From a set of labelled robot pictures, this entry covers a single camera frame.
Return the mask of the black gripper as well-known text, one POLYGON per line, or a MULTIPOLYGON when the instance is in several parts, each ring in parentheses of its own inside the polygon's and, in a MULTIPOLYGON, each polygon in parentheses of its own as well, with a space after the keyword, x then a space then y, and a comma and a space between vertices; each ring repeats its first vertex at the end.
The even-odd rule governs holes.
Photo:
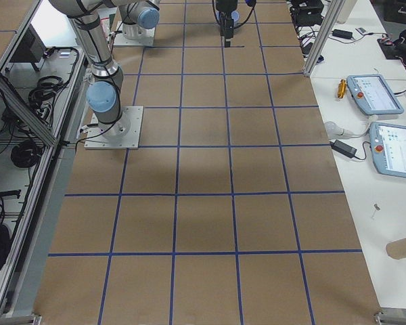
POLYGON ((219 24, 221 27, 221 36, 224 38, 224 47, 231 47, 231 39, 234 34, 234 20, 232 13, 238 7, 238 0, 216 0, 215 9, 219 13, 219 24))

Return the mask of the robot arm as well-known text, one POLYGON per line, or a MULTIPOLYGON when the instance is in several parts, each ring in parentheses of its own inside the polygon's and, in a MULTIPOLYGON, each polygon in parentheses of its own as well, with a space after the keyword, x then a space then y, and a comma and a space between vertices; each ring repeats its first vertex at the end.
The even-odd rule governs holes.
POLYGON ((91 64, 93 84, 86 92, 87 102, 97 117, 105 137, 124 136, 131 121, 124 116, 120 103, 122 69, 114 60, 104 34, 98 9, 117 7, 122 22, 142 30, 150 30, 159 22, 158 1, 51 1, 74 26, 77 39, 91 64))
MULTIPOLYGON (((220 29, 220 36, 224 46, 230 47, 234 37, 235 20, 233 12, 238 8, 238 1, 212 1, 212 12, 220 29)), ((125 25, 136 26, 144 30, 153 29, 160 20, 159 1, 136 1, 119 7, 122 18, 122 33, 130 35, 125 31, 125 25)))

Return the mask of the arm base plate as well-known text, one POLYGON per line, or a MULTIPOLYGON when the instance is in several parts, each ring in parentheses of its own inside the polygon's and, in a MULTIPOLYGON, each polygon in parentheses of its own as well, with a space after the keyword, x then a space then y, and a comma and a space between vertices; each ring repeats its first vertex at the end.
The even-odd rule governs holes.
POLYGON ((155 28, 144 29, 137 24, 123 24, 118 21, 111 44, 115 47, 152 47, 155 28))
POLYGON ((122 116, 116 124, 107 132, 109 125, 99 124, 96 115, 93 113, 91 123, 97 126, 89 128, 85 141, 86 150, 118 150, 133 149, 139 147, 141 125, 143 121, 143 106, 123 106, 122 116))

